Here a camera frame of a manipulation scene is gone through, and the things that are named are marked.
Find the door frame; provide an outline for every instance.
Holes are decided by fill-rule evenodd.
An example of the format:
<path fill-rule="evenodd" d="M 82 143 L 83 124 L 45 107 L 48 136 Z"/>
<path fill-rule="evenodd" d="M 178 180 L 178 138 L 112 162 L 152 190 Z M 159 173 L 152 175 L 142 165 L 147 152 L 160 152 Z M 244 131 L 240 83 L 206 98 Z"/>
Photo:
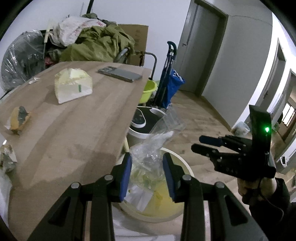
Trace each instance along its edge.
<path fill-rule="evenodd" d="M 184 42 L 186 42 L 188 44 L 188 40 L 190 38 L 190 33 L 192 31 L 192 29 L 191 29 L 192 24 L 193 24 L 193 21 L 195 20 L 196 11 L 197 11 L 198 6 L 201 6 L 205 9 L 209 10 L 210 12 L 214 13 L 215 15 L 217 15 L 219 17 L 217 31 L 214 36 L 214 40 L 213 40 L 212 47 L 210 49 L 209 56 L 206 60 L 205 67 L 204 67 L 202 74 L 200 76 L 200 81 L 197 85 L 196 90 L 194 91 L 195 95 L 200 97 L 202 95 L 202 92 L 203 92 L 206 84 L 207 84 L 207 81 L 210 77 L 210 74 L 211 74 L 214 64 L 216 62 L 218 53 L 220 51 L 222 40 L 223 40 L 225 31 L 226 31 L 226 26 L 228 23 L 228 14 L 224 13 L 223 11 L 218 9 L 216 6 L 212 5 L 209 2 L 206 2 L 204 0 L 191 0 L 190 5 L 189 5 L 189 9 L 188 9 L 188 13 L 187 13 L 187 17 L 186 17 L 186 21 L 185 21 L 183 31 L 181 34 L 181 39 L 179 42 L 178 50 L 177 50 L 178 54 L 183 55 L 181 57 L 182 60 L 184 58 L 186 51 L 183 51 L 181 49 L 184 46 Z M 177 72 L 181 69 L 182 62 L 183 61 L 179 61 L 179 62 L 176 61 L 176 63 L 174 64 L 174 69 Z"/>
<path fill-rule="evenodd" d="M 275 75 L 275 72 L 276 72 L 276 69 L 277 69 L 277 65 L 278 65 L 278 61 L 277 59 L 281 60 L 281 61 L 285 61 L 285 63 L 287 62 L 286 60 L 286 57 L 283 53 L 283 48 L 279 42 L 279 39 L 277 40 L 277 46 L 276 46 L 276 53 L 274 55 L 274 61 L 272 63 L 272 67 L 271 67 L 271 71 L 269 73 L 269 76 L 267 78 L 267 81 L 265 83 L 265 86 L 256 102 L 256 106 L 260 106 L 264 100 L 264 96 L 265 94 L 267 93 L 267 91 L 269 90 L 269 87 L 273 81 L 273 78 L 274 78 L 274 75 Z"/>

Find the green cloth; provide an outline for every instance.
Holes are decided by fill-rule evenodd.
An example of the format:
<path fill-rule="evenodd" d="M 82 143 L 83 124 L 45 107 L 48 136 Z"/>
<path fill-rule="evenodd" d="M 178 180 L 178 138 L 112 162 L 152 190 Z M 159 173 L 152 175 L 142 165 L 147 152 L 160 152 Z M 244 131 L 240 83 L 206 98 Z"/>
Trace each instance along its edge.
<path fill-rule="evenodd" d="M 76 43 L 62 52 L 59 61 L 113 62 L 125 47 L 133 54 L 134 45 L 134 39 L 119 26 L 92 26 L 82 30 Z"/>
<path fill-rule="evenodd" d="M 98 19 L 98 15 L 95 13 L 86 13 L 82 15 L 83 18 Z"/>

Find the plastic-wrapped fan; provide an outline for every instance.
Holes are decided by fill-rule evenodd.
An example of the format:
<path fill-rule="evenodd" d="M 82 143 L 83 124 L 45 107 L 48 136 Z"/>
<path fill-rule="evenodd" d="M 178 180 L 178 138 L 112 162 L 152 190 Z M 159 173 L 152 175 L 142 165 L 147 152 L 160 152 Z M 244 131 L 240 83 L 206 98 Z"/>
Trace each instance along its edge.
<path fill-rule="evenodd" d="M 32 30 L 11 43 L 1 66 L 4 90 L 12 90 L 44 70 L 43 42 L 42 33 Z"/>

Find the tissue box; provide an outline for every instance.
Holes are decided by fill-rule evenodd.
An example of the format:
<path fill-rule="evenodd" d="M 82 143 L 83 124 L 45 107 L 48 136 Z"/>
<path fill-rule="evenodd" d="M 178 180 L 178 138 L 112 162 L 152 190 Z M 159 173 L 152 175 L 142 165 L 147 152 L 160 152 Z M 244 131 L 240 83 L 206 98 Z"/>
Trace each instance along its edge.
<path fill-rule="evenodd" d="M 63 69 L 55 75 L 54 91 L 59 104 L 92 93 L 92 78 L 81 69 Z"/>

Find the wooden table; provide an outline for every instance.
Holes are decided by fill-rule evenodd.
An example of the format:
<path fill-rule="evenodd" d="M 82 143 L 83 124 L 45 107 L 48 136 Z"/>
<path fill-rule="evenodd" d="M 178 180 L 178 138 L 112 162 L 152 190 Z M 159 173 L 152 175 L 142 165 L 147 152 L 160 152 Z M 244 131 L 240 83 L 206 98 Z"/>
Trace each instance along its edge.
<path fill-rule="evenodd" d="M 143 78 L 128 83 L 96 73 L 106 66 L 119 66 Z M 93 93 L 58 104 L 54 75 L 65 68 L 85 70 L 93 78 Z M 111 171 L 149 75 L 149 69 L 132 65 L 59 63 L 38 74 L 38 82 L 20 86 L 0 105 L 0 131 L 18 160 L 10 174 L 9 204 L 9 228 L 18 241 L 27 240 L 72 182 L 91 183 Z M 32 116 L 17 136 L 4 125 L 20 105 Z"/>

